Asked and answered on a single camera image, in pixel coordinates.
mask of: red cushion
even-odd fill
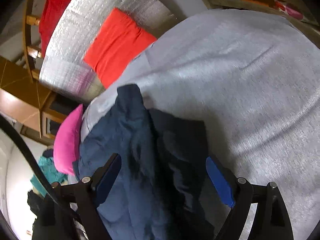
[[[43,55],[45,55],[55,27],[70,2],[71,0],[46,0],[39,25]]]
[[[114,8],[84,56],[105,88],[116,81],[131,60],[156,38],[117,8]]]

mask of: colorful fabric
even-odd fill
[[[66,174],[63,174],[56,170],[52,157],[46,158],[40,156],[38,165],[50,184],[55,181],[61,183],[64,180],[68,179],[68,176]],[[42,196],[45,196],[47,194],[47,191],[44,189],[44,187],[41,185],[41,183],[38,181],[35,175],[33,175],[30,181]]]

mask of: white wall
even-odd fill
[[[23,139],[38,160],[46,146],[24,136]],[[36,218],[27,203],[28,191],[32,189],[30,182],[32,175],[33,172],[27,161],[14,146],[8,163],[6,193],[10,225],[20,240],[31,240],[27,230],[32,232],[32,224]]]
[[[0,130],[0,210],[7,222],[9,222],[9,220],[6,203],[6,176],[12,147],[13,142],[2,130]]]

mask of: silver insulation foil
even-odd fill
[[[115,7],[155,37],[178,22],[159,0],[72,0],[48,44],[40,72],[41,83],[83,102],[90,102],[105,90],[83,58]]]

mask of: grey fabric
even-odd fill
[[[284,18],[211,10],[181,22],[134,59],[88,107],[81,139],[114,104],[116,88],[137,83],[147,108],[203,120],[210,153],[236,176],[275,181],[294,239],[304,240],[320,218],[319,64],[318,48]],[[219,230],[228,209],[208,181],[201,199]]]

